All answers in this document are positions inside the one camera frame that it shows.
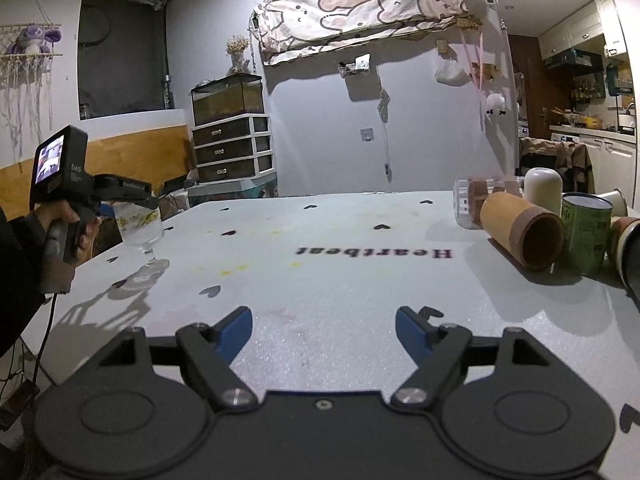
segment camera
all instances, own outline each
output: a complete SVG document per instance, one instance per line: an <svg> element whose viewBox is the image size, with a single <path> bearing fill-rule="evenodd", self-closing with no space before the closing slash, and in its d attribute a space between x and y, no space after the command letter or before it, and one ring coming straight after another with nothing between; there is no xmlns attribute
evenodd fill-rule
<svg viewBox="0 0 640 480"><path fill-rule="evenodd" d="M80 221L51 223L44 245L40 291L66 294L75 275L78 241L104 201L158 207L151 184L115 174L90 175L84 170L87 134L67 126L38 146L31 177L30 209L37 203L67 200Z"/></svg>

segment white wall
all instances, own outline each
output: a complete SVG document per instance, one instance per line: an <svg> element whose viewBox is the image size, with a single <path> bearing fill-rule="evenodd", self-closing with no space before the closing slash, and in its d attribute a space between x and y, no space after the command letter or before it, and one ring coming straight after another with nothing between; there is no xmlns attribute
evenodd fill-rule
<svg viewBox="0 0 640 480"><path fill-rule="evenodd" d="M252 9L261 0L175 0L169 3L167 40L174 99L193 121L189 90L202 79L225 76L230 60L226 41L247 35ZM478 1L465 0L470 7ZM506 33L494 10L485 20L485 62L496 62L506 76L495 91L510 92L511 59ZM265 106L272 117L278 188L281 195L329 192L452 189L457 175L513 172L516 117L495 116L498 127L480 131L478 96L434 79L435 39L446 38L466 69L457 30L421 41L385 40L344 51L319 54L263 68ZM339 60L370 52L375 73L344 81ZM385 171L384 135L377 112L380 84L390 95L388 146L392 181ZM373 142L362 142L361 128L373 128Z"/></svg>
<svg viewBox="0 0 640 480"><path fill-rule="evenodd" d="M640 94L640 27L638 14L640 13L640 0L614 0L620 17L620 24L625 35L626 48L629 52L631 72L636 87L636 96ZM638 150L638 168L640 168L640 150ZM640 173L636 172L636 193L634 207L640 204Z"/></svg>
<svg viewBox="0 0 640 480"><path fill-rule="evenodd" d="M177 110L156 110L136 114L80 120L78 109L78 22L82 0L38 0L54 23L61 23L62 40L55 45L51 72L53 128L49 129L48 107L42 105L42 138L46 139L68 124L74 124L89 135L89 140L186 124L184 113ZM0 23L42 22L34 0L0 0ZM31 158L38 145L36 135L23 126L22 160ZM0 168L18 162L14 158L7 131L0 129Z"/></svg>

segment hand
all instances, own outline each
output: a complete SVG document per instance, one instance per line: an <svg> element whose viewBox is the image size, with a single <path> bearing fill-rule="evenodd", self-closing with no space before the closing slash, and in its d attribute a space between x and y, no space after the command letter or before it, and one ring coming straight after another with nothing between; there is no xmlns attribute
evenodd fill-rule
<svg viewBox="0 0 640 480"><path fill-rule="evenodd" d="M69 202L67 202L66 200L44 203L36 209L35 214L45 231L49 231L51 223L57 219L61 219L68 224L73 224L74 222L78 222L80 220L78 213L71 209ZM95 235L98 234L99 225L99 218L95 218L93 222L87 224L84 233L81 235L78 241L76 265L83 264L85 261L91 258L94 238Z"/></svg>

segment white cabinet door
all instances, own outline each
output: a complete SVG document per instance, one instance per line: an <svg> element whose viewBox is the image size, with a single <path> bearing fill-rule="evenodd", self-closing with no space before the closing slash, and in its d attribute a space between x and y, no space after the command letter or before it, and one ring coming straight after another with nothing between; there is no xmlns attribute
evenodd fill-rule
<svg viewBox="0 0 640 480"><path fill-rule="evenodd" d="M626 52L626 43L622 33L618 11L616 10L616 4L613 0L594 1L598 9L602 30L604 31L604 38L607 42L605 50L610 56L624 54Z"/></svg>
<svg viewBox="0 0 640 480"><path fill-rule="evenodd" d="M634 200L634 182L636 181L636 147L626 142L602 139L600 152L602 179L600 186L604 193L619 189L629 204Z"/></svg>
<svg viewBox="0 0 640 480"><path fill-rule="evenodd" d="M563 22L569 36L569 45L577 46L602 34L596 4L591 2Z"/></svg>
<svg viewBox="0 0 640 480"><path fill-rule="evenodd" d="M566 27L563 23L556 25L540 36L538 42L540 43L540 54L542 54L543 60L560 54L560 52L569 48Z"/></svg>
<svg viewBox="0 0 640 480"><path fill-rule="evenodd" d="M580 135L580 142L587 145L587 151L589 152L589 158L591 159L591 167L593 168L593 183L596 188L596 193L604 193L611 191L610 189L603 189L603 177L604 170L602 168L602 152L604 149L604 139L597 137Z"/></svg>

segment person's arm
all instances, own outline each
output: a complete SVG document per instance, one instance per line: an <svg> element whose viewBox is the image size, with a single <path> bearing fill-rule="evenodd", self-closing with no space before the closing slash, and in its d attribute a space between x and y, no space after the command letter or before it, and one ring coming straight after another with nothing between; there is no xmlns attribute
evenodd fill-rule
<svg viewBox="0 0 640 480"><path fill-rule="evenodd" d="M78 221L66 201L43 204L33 213L8 222L0 208L0 356L14 344L36 314L44 295L38 291L42 250L52 221ZM80 238L78 263L90 256L99 221Z"/></svg>

